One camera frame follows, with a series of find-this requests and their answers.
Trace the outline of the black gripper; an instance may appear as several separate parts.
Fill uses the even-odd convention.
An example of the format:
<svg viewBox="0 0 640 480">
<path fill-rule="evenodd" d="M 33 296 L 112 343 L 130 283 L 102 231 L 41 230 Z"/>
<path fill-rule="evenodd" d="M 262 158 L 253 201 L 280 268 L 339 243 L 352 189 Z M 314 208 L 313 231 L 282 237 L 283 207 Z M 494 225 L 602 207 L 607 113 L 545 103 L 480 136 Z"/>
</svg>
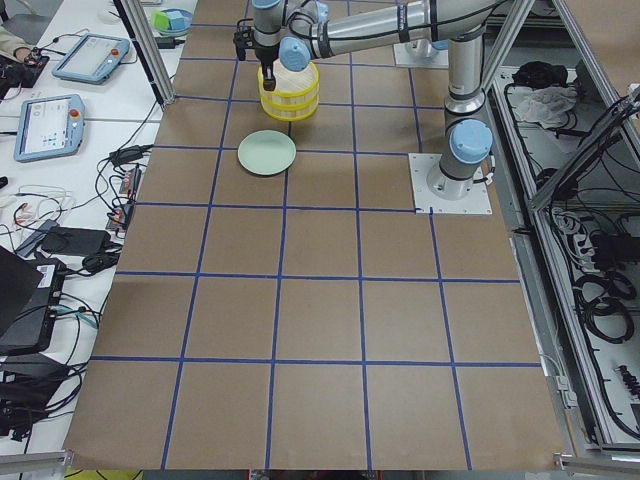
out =
<svg viewBox="0 0 640 480">
<path fill-rule="evenodd" d="M 274 91 L 276 78 L 273 64 L 278 58 L 280 26 L 262 25 L 258 22 L 255 22 L 253 26 L 249 26 L 247 19 L 242 19 L 237 23 L 233 43 L 237 59 L 240 61 L 246 60 L 246 52 L 248 50 L 255 51 L 255 56 L 262 66 L 262 87 L 265 91 Z"/>
</svg>

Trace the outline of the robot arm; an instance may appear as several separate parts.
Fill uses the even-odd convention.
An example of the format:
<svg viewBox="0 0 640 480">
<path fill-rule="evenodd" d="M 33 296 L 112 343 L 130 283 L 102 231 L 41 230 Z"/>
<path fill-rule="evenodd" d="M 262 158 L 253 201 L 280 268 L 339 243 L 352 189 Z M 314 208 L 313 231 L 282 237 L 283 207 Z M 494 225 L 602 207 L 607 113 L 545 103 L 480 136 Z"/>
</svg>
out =
<svg viewBox="0 0 640 480">
<path fill-rule="evenodd" d="M 252 16 L 237 23 L 239 60 L 252 50 L 262 85 L 276 89 L 274 63 L 299 72 L 315 59 L 418 40 L 446 40 L 449 83 L 445 111 L 469 117 L 485 103 L 483 35 L 499 1 L 412 1 L 333 19 L 321 1 L 253 1 Z"/>
</svg>

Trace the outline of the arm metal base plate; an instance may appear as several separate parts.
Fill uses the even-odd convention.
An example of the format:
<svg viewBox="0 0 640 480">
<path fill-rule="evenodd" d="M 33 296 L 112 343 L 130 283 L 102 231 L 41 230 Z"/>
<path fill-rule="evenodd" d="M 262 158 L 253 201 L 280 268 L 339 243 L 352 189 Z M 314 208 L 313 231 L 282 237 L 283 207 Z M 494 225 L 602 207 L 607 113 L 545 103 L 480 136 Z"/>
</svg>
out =
<svg viewBox="0 0 640 480">
<path fill-rule="evenodd" d="M 449 67 L 449 42 L 426 39 L 393 46 L 395 64 L 405 68 L 444 69 Z"/>
<path fill-rule="evenodd" d="M 492 214 L 488 187 L 478 166 L 471 179 L 459 181 L 445 176 L 440 169 L 441 154 L 410 153 L 409 171 L 414 210 L 418 214 L 474 215 Z"/>
</svg>

